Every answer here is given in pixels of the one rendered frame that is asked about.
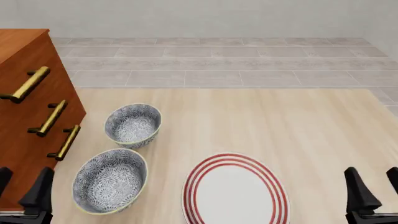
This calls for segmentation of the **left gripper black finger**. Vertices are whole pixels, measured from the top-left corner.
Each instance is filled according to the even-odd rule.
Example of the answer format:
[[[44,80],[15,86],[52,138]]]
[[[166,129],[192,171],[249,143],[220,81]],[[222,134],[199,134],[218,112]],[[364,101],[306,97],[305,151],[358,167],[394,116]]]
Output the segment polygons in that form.
[[[0,167],[0,197],[11,180],[13,171],[8,167]]]
[[[44,167],[30,190],[18,201],[25,215],[38,215],[40,212],[52,213],[51,191],[54,171]]]

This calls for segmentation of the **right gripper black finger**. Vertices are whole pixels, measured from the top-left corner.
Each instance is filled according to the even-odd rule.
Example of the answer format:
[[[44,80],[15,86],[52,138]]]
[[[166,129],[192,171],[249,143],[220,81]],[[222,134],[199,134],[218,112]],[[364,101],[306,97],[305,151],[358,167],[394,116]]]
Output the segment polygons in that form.
[[[389,182],[393,186],[396,194],[398,195],[398,167],[391,167],[387,172],[386,175],[389,179]]]
[[[373,210],[382,206],[354,167],[347,168],[344,175],[347,188],[346,212],[373,213]]]

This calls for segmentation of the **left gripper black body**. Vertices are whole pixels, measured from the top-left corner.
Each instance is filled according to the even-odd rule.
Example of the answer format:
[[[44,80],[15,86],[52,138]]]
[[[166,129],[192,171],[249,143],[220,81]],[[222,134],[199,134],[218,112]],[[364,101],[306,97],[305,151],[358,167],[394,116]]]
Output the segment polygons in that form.
[[[49,212],[26,215],[23,211],[0,211],[0,224],[50,224],[52,218]]]

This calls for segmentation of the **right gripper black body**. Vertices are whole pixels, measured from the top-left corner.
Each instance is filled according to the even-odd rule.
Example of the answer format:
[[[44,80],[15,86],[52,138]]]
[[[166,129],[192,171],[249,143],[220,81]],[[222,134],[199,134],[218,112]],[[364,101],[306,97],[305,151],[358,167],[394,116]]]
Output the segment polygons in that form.
[[[398,224],[398,212],[359,214],[348,212],[345,215],[348,224]]]

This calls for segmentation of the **large patterned grey bowl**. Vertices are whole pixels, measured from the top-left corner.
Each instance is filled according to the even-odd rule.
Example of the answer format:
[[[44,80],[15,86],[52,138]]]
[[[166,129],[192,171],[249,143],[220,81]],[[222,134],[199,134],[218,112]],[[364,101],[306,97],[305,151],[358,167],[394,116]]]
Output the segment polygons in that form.
[[[148,181],[146,160],[131,149],[110,149],[85,162],[72,184],[75,205],[92,215],[119,213],[140,196]]]

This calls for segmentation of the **small patterned grey bowl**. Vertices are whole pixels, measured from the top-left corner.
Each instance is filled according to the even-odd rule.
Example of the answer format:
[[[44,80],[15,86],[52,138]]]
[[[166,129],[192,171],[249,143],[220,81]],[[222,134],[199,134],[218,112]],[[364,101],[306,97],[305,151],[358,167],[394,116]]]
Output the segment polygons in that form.
[[[162,114],[157,108],[136,103],[113,111],[104,122],[104,131],[119,147],[134,150],[153,141],[161,125]]]

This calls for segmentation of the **white plate with red rings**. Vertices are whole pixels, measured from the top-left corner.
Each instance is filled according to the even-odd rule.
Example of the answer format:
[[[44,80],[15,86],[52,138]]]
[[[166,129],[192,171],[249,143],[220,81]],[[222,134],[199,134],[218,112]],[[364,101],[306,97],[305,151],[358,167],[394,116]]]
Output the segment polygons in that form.
[[[272,171],[237,152],[213,154],[182,185],[186,224],[290,224],[290,201]]]

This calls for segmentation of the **red-brown wooden cabinet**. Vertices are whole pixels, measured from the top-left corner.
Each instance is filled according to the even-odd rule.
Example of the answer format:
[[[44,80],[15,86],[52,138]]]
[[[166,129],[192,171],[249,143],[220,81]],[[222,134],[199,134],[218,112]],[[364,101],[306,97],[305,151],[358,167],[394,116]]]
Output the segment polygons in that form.
[[[72,85],[48,29],[0,29],[0,95],[14,93],[30,76],[48,67],[50,74],[21,102],[0,99],[0,167],[13,171],[0,197],[0,210],[20,210],[18,201],[28,192],[44,167],[55,167],[47,154],[59,151],[68,134],[63,129],[81,123],[86,111]],[[39,128],[53,109],[68,105],[46,137],[27,132]]]

